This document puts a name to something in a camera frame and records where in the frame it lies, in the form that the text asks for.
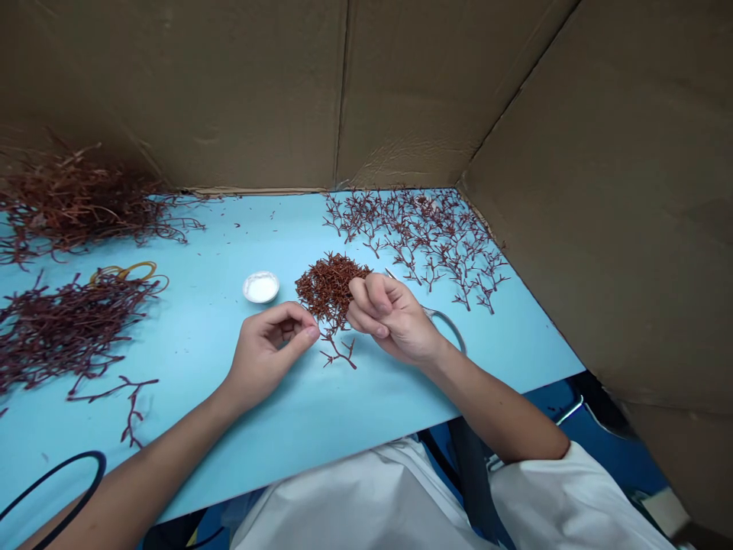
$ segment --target person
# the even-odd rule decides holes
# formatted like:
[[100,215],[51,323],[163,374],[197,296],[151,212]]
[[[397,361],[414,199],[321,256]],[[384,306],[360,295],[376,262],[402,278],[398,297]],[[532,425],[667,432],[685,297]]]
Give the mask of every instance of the person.
[[[672,548],[577,443],[441,336],[404,284],[372,273],[350,290],[352,328],[432,380],[506,464],[491,490],[518,548]],[[216,441],[275,390],[319,334],[293,302],[245,319],[221,386],[109,473],[50,548],[135,548]],[[73,505],[21,548],[33,548]],[[268,487],[231,547],[495,548],[473,532],[410,438]]]

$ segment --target cardboard panel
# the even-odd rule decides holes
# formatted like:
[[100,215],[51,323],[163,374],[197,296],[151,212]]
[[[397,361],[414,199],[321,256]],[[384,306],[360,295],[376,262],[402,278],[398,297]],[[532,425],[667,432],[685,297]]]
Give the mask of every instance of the cardboard panel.
[[727,2],[584,0],[465,180],[693,518],[728,534],[731,27]]
[[[708,529],[733,537],[733,418],[645,405],[624,409],[650,452],[664,457],[661,469],[688,514]],[[701,493],[706,497],[690,498]]]
[[351,0],[337,181],[452,186],[574,0]]
[[[20,2],[0,4],[0,147],[48,147],[44,127],[78,145],[103,141],[118,159],[149,163]],[[6,168],[0,164],[0,170]]]
[[[103,105],[174,185],[332,184],[345,0],[21,5],[47,54],[73,71],[79,97]],[[54,82],[36,84],[24,90],[27,108]],[[100,119],[73,99],[52,100],[49,111]]]

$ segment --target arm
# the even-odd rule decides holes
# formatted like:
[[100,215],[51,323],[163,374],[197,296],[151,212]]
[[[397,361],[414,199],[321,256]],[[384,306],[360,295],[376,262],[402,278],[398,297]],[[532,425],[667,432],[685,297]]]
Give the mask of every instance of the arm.
[[378,273],[351,281],[348,320],[382,349],[413,364],[461,411],[474,432],[506,464],[559,459],[570,442],[542,412],[478,368],[433,326],[404,284]]
[[[245,319],[221,386],[105,476],[82,512],[49,548],[134,548],[231,424],[275,390],[319,334],[312,315],[293,302]],[[39,529],[21,550],[40,542],[75,503]]]

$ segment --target white shirt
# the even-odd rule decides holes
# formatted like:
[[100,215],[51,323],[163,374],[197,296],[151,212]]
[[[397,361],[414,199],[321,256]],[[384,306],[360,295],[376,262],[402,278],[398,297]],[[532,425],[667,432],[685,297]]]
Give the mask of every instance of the white shirt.
[[[521,550],[673,548],[575,442],[562,460],[502,467],[492,475],[491,492]],[[471,529],[422,445],[410,438],[270,486],[231,547],[497,548]]]

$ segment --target forearm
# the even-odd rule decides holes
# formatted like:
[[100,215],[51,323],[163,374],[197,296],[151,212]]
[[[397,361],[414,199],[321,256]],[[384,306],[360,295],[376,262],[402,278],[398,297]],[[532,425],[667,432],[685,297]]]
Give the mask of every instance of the forearm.
[[563,432],[522,395],[448,345],[423,372],[505,463],[562,458]]
[[[134,548],[211,447],[239,416],[214,392],[150,445],[105,476],[82,512],[50,548]],[[33,548],[71,503],[28,539]]]

